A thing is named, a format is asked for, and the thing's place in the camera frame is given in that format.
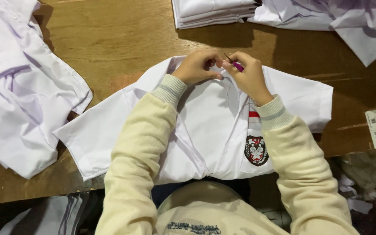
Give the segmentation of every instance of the cream sweater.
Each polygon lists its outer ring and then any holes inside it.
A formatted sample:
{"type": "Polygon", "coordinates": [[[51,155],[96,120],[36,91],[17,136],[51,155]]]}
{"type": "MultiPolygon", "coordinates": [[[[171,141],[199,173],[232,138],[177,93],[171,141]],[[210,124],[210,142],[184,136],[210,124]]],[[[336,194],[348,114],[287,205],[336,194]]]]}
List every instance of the cream sweater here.
{"type": "MultiPolygon", "coordinates": [[[[159,171],[159,155],[175,127],[175,107],[185,90],[182,81],[167,74],[128,116],[111,153],[96,234],[288,234],[234,191],[209,181],[186,185],[156,210],[150,190],[159,171]]],[[[279,174],[282,202],[292,217],[291,234],[358,234],[323,151],[306,124],[285,110],[279,96],[257,111],[279,174]]]]}

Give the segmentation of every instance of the purple handle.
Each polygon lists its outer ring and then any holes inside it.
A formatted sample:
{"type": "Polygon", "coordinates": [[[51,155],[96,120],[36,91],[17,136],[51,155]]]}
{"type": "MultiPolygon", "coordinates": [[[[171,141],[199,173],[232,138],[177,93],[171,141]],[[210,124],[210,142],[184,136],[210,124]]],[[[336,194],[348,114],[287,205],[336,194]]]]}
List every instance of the purple handle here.
{"type": "Polygon", "coordinates": [[[237,63],[237,62],[233,62],[232,65],[239,71],[239,72],[243,72],[243,67],[237,63]]]}

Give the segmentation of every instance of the person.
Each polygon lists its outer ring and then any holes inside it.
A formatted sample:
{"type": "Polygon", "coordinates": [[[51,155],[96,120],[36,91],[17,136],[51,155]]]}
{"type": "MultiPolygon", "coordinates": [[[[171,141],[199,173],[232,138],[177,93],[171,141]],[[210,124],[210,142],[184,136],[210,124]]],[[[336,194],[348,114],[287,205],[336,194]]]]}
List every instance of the person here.
{"type": "Polygon", "coordinates": [[[206,64],[224,67],[256,103],[268,153],[279,174],[281,199],[292,218],[291,234],[358,234],[323,151],[306,124],[285,109],[279,95],[269,93],[258,59],[243,52],[230,57],[242,64],[243,72],[224,61],[217,49],[194,51],[134,107],[111,153],[97,235],[288,234],[234,190],[213,181],[186,184],[158,209],[151,200],[159,156],[175,127],[176,107],[186,84],[222,78],[206,71],[206,64]]]}

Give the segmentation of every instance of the finger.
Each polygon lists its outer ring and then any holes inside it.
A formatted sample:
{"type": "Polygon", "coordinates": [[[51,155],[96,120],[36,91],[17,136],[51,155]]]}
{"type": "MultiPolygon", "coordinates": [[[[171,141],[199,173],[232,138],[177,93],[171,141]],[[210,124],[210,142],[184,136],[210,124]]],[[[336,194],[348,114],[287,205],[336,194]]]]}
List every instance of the finger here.
{"type": "Polygon", "coordinates": [[[240,73],[236,67],[234,67],[231,63],[224,61],[222,64],[223,68],[234,78],[240,73]]]}
{"type": "Polygon", "coordinates": [[[205,79],[223,79],[223,76],[219,72],[204,71],[203,74],[205,79]]]}
{"type": "Polygon", "coordinates": [[[256,60],[252,56],[249,56],[248,54],[241,52],[241,51],[237,51],[237,52],[233,53],[232,55],[230,55],[230,59],[232,61],[239,61],[240,63],[244,64],[245,66],[253,63],[253,61],[256,60]]]}
{"type": "Polygon", "coordinates": [[[223,58],[218,53],[217,48],[211,48],[208,50],[203,51],[204,53],[204,60],[213,59],[216,63],[216,66],[221,68],[223,63],[223,58]]]}

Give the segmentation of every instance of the ribbed cuff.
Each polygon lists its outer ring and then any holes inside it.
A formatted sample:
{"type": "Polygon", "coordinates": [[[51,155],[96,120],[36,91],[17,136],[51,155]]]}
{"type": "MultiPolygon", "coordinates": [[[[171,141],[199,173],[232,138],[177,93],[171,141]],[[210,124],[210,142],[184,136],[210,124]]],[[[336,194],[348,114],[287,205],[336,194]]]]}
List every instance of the ribbed cuff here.
{"type": "Polygon", "coordinates": [[[271,102],[262,107],[255,107],[262,121],[262,130],[269,131],[288,125],[294,119],[294,115],[285,109],[279,95],[274,95],[271,102]]]}
{"type": "Polygon", "coordinates": [[[166,103],[176,107],[179,99],[187,89],[187,85],[175,76],[166,74],[159,87],[152,91],[152,95],[163,100],[166,103]]]}

